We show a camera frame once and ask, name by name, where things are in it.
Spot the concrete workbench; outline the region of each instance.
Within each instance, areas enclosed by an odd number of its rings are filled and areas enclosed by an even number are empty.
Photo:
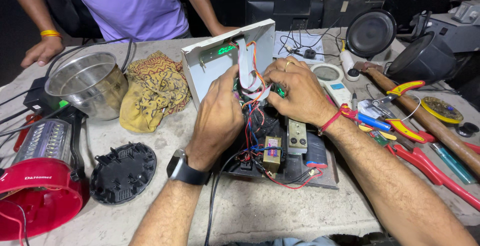
[[[342,36],[344,36],[345,31],[346,29],[343,28]],[[329,33],[336,35],[339,33],[339,29],[333,28]],[[181,61],[180,49],[182,47],[205,39],[135,43],[132,47],[129,62],[147,58],[149,54],[158,50],[174,61]],[[332,36],[326,35],[323,38],[323,45],[325,53],[339,53]],[[386,61],[392,61],[397,57],[404,48],[402,43],[394,40],[391,47],[375,56],[373,62],[384,65]],[[117,63],[122,65],[126,49],[126,43],[93,46],[67,55],[61,61],[65,62],[87,53],[102,51],[113,53],[117,57]],[[364,60],[354,56],[354,61]],[[327,56],[326,62],[339,65],[339,59],[333,56]],[[45,74],[46,69],[46,66],[39,67],[34,64],[23,71],[15,81],[0,92],[0,101],[28,89],[35,78]],[[371,83],[371,81],[366,76],[362,75],[357,82],[346,80],[344,82],[351,91],[355,89],[360,100],[369,98],[365,85]],[[374,97],[380,96],[375,85],[369,85],[369,90]],[[478,112],[458,95],[433,91],[414,91],[413,94],[421,98],[434,96],[447,101],[459,109],[465,117],[464,121],[480,124]],[[22,101],[23,97],[20,97],[1,106],[0,117],[7,117],[14,111],[23,108]],[[393,106],[391,109],[400,118],[406,115],[397,106]],[[196,114],[195,106],[190,101],[185,110],[165,117],[157,130],[149,134],[129,132],[120,126],[118,119],[110,121],[87,119],[82,125],[81,155],[85,161],[88,177],[90,177],[92,169],[96,165],[94,156],[108,153],[110,147],[115,148],[128,142],[142,142],[150,146],[157,157],[157,169],[153,180],[143,193],[123,205],[103,206],[90,199],[74,219],[51,232],[31,238],[31,245],[127,245],[149,205],[167,180],[165,169],[171,156],[177,148],[187,145],[194,129]],[[14,129],[20,126],[25,120],[24,117],[24,115],[21,115],[17,119],[3,124],[0,126],[0,130]],[[479,136],[477,134],[472,138],[462,139],[480,145]],[[15,153],[12,148],[15,140],[16,137],[2,147],[1,156],[8,159],[3,160],[0,167],[8,167],[13,160]],[[428,145],[420,145],[420,147],[445,174],[471,194],[480,198],[480,186],[478,184],[463,185]],[[401,161],[440,195],[464,225],[480,224],[480,212],[451,193],[447,188],[432,185],[419,170],[409,163]],[[379,222],[361,190],[349,177],[348,172],[341,166],[338,170],[339,190],[313,187],[290,190],[270,181],[251,182],[222,176],[216,192],[210,243],[219,245],[230,241],[259,242],[278,237],[297,237],[311,240],[327,234],[344,233],[363,236],[369,232],[381,231]],[[209,183],[201,192],[189,234],[190,245],[201,245],[204,242],[212,184]],[[18,241],[2,242],[0,245],[18,245]]]

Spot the wire cutter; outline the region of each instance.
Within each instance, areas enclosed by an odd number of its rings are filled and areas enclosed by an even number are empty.
[[[437,186],[444,185],[447,189],[458,195],[471,206],[480,211],[480,200],[460,187],[455,181],[445,175],[432,161],[423,153],[418,147],[413,147],[412,152],[408,152],[401,145],[394,145],[393,148],[387,145],[387,149],[393,154],[397,155],[413,166],[417,167],[422,173],[427,176],[433,184]]]
[[[411,81],[411,82],[401,84],[399,86],[394,87],[392,90],[387,91],[386,97],[383,97],[378,100],[373,100],[370,105],[370,108],[376,108],[379,111],[381,111],[384,114],[384,116],[387,117],[387,119],[385,119],[385,122],[390,124],[398,133],[405,136],[406,138],[409,138],[410,140],[413,140],[421,144],[425,144],[427,142],[425,137],[418,134],[417,132],[414,132],[409,127],[407,127],[402,120],[398,119],[392,113],[392,111],[390,111],[383,104],[388,103],[393,99],[403,95],[408,90],[422,87],[424,85],[425,85],[424,81]]]

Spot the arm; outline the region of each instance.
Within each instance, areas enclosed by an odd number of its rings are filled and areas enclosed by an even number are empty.
[[[44,0],[17,0],[40,31],[56,30]],[[21,62],[22,67],[28,67],[35,61],[44,66],[57,53],[63,50],[62,39],[59,37],[44,37],[42,41],[29,49]]]
[[[210,170],[243,127],[242,110],[232,92],[237,74],[238,65],[234,65],[213,81],[200,104],[193,136],[185,149],[188,165],[194,169]],[[168,180],[130,245],[186,245],[201,189],[201,186]]]
[[[304,62],[278,59],[266,70],[267,82],[285,87],[285,99],[270,93],[280,114],[323,126],[337,111]],[[386,229],[402,245],[477,245],[435,192],[355,124],[340,116],[325,134],[340,150]]]
[[[225,27],[219,23],[215,12],[213,11],[212,3],[210,0],[189,0],[195,11],[200,16],[208,31],[214,37],[227,33],[231,30],[237,29],[237,27]]]

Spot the round speaker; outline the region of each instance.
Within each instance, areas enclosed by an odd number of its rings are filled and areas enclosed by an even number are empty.
[[[407,46],[386,75],[397,83],[423,80],[429,85],[447,77],[456,63],[450,47],[430,31]]]
[[[346,31],[346,43],[352,53],[372,57],[392,44],[397,34],[393,16],[382,9],[371,9],[356,16]]]

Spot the stainless steel pot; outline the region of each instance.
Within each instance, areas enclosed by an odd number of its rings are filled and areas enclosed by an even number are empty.
[[[120,115],[128,82],[110,52],[95,52],[59,67],[45,91],[68,101],[90,118],[111,120]]]

